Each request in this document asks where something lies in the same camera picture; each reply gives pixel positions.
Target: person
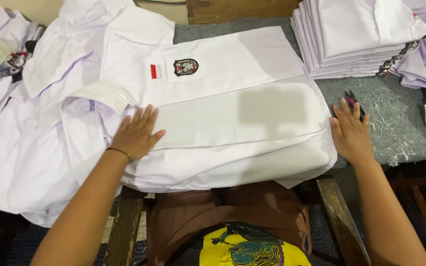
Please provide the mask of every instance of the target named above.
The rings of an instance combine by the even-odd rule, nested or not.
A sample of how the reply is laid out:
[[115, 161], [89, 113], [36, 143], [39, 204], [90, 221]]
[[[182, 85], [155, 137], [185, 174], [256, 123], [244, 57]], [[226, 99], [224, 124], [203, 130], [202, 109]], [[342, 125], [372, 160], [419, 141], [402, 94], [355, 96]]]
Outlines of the person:
[[[373, 158], [369, 115], [359, 121], [344, 99], [333, 106], [333, 140], [354, 167], [370, 260], [375, 266], [426, 266], [426, 252]], [[39, 245], [32, 266], [92, 265], [124, 168], [166, 133], [151, 135], [158, 110], [140, 108], [117, 131], [111, 150], [68, 203]], [[151, 266], [325, 265], [310, 255], [304, 206], [293, 190], [273, 181], [231, 188], [156, 194], [148, 218]]]

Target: forearm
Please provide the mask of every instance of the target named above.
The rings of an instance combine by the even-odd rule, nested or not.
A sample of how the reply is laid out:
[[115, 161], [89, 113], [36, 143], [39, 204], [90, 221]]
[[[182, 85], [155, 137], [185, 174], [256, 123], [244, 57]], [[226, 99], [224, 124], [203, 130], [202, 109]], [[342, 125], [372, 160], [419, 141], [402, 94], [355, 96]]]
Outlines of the forearm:
[[92, 265], [127, 158], [106, 151], [39, 246], [32, 266]]
[[355, 167], [373, 265], [425, 266], [426, 252], [376, 162]]

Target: gray felt table surface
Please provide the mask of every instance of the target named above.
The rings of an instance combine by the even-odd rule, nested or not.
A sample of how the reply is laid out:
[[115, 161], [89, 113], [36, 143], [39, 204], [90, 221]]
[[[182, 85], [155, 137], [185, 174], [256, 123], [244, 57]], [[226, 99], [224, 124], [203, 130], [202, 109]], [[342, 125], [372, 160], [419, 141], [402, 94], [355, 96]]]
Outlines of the gray felt table surface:
[[[281, 26], [293, 49], [300, 55], [289, 19], [245, 18], [210, 25], [177, 25], [174, 43], [189, 42], [260, 27]], [[399, 84], [399, 77], [343, 78], [316, 80], [329, 106], [339, 104], [345, 89], [352, 89], [370, 113], [374, 156], [381, 164], [426, 160], [426, 125], [424, 104], [426, 89], [411, 89]], [[334, 168], [346, 166], [339, 157]]]

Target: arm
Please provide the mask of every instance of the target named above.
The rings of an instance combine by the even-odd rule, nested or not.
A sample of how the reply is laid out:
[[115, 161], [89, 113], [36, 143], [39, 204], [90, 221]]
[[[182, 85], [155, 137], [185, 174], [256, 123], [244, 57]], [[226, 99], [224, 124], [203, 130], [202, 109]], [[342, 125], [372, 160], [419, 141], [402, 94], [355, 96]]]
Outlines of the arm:
[[[165, 130], [151, 136], [157, 109], [151, 115], [148, 106], [126, 117], [115, 137], [112, 148], [126, 152], [132, 160], [139, 160], [165, 134]], [[115, 192], [129, 163], [126, 154], [107, 150], [90, 175], [70, 200], [37, 249], [32, 266], [92, 265], [98, 254], [106, 220], [113, 204]]]
[[373, 157], [369, 114], [359, 121], [359, 103], [350, 112], [345, 100], [333, 106], [333, 141], [338, 153], [355, 168], [361, 196], [364, 231], [371, 262], [376, 266], [426, 266], [426, 251]]

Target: bracelet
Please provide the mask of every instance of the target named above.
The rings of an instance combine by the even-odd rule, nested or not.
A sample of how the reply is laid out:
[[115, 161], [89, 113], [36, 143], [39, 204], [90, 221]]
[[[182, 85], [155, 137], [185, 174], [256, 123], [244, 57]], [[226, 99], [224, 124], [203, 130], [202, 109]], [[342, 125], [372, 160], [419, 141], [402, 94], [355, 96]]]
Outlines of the bracelet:
[[133, 162], [133, 160], [131, 160], [131, 156], [129, 156], [129, 154], [125, 153], [125, 152], [124, 152], [124, 151], [122, 151], [122, 150], [118, 150], [118, 149], [115, 149], [115, 148], [107, 148], [106, 150], [117, 150], [117, 151], [119, 151], [119, 152], [121, 152], [121, 153], [124, 153], [124, 154], [126, 155], [127, 159], [129, 160], [129, 163], [132, 163], [132, 162]]

